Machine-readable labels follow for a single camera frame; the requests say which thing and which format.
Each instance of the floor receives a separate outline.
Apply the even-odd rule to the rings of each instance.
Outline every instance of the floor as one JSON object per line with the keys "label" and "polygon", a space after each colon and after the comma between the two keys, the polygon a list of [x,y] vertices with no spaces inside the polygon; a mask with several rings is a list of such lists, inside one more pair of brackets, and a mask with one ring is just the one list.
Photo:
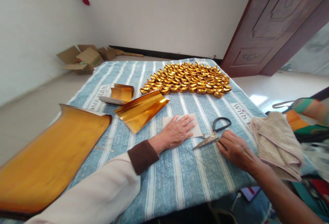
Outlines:
{"label": "floor", "polygon": [[[125,60],[166,60],[152,57],[119,56]],[[24,98],[0,107],[0,166],[39,135],[60,111],[59,103],[67,103],[90,75],[67,73]],[[271,111],[274,103],[309,97],[328,87],[328,77],[282,72],[272,77],[234,78],[252,101],[263,111]]]}

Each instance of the cardboard box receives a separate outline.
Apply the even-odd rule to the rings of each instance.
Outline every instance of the cardboard box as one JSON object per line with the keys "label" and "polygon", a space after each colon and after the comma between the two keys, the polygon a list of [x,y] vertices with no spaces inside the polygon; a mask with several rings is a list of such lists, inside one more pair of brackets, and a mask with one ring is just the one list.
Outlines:
{"label": "cardboard box", "polygon": [[87,48],[92,48],[93,50],[96,50],[100,54],[100,56],[102,56],[103,60],[106,61],[113,60],[116,57],[115,53],[111,51],[113,48],[110,47],[108,47],[106,50],[104,47],[97,49],[95,45],[80,44],[78,45],[78,48],[81,52],[85,51]]}
{"label": "cardboard box", "polygon": [[[94,68],[104,62],[100,54],[92,47],[80,53],[75,46],[72,46],[57,56],[65,63],[63,70],[73,70],[76,74],[92,74]],[[78,60],[82,60],[85,64],[77,64]]]}

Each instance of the brown door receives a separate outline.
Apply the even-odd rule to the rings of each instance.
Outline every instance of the brown door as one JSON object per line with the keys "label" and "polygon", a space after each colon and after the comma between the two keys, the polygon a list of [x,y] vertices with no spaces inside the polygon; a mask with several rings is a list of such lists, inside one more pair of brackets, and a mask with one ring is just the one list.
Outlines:
{"label": "brown door", "polygon": [[223,70],[231,77],[259,74],[322,1],[249,0],[221,64]]}

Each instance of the black scissor handle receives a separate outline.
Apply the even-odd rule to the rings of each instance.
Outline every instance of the black scissor handle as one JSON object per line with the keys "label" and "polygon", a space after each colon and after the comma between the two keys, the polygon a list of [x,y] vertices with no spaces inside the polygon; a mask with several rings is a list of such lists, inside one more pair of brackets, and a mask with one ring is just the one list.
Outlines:
{"label": "black scissor handle", "polygon": [[[228,123],[226,126],[223,126],[223,127],[221,127],[221,128],[216,129],[215,126],[216,126],[216,122],[217,122],[218,120],[226,120],[226,121],[228,121],[229,123]],[[231,122],[230,119],[225,118],[225,117],[219,117],[219,118],[215,119],[214,123],[212,124],[212,130],[213,130],[214,132],[218,132],[218,131],[221,131],[221,130],[223,130],[223,129],[229,127],[230,125],[232,125],[232,122]]]}

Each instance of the gold paper sheet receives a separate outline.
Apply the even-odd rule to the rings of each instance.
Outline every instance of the gold paper sheet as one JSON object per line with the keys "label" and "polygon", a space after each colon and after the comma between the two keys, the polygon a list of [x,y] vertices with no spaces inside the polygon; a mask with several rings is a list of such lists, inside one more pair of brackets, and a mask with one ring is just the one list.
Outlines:
{"label": "gold paper sheet", "polygon": [[35,214],[69,185],[112,121],[60,104],[61,116],[0,168],[0,210]]}
{"label": "gold paper sheet", "polygon": [[111,88],[111,98],[124,101],[124,103],[130,102],[135,94],[135,89],[130,85],[114,84],[114,88]]}
{"label": "gold paper sheet", "polygon": [[131,102],[119,107],[114,112],[136,134],[149,122],[167,103],[160,90],[145,94]]}

